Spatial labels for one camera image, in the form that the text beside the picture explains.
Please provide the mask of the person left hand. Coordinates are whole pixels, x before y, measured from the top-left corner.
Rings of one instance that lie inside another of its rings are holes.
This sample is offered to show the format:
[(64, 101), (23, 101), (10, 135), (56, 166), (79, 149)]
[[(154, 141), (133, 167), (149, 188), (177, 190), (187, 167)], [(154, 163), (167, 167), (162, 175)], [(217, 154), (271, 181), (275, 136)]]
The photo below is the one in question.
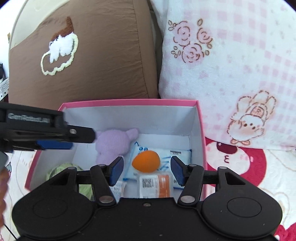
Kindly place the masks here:
[(8, 190), (9, 172), (6, 167), (1, 170), (0, 174), (0, 227), (4, 226), (4, 211), (6, 209), (6, 202), (4, 200)]

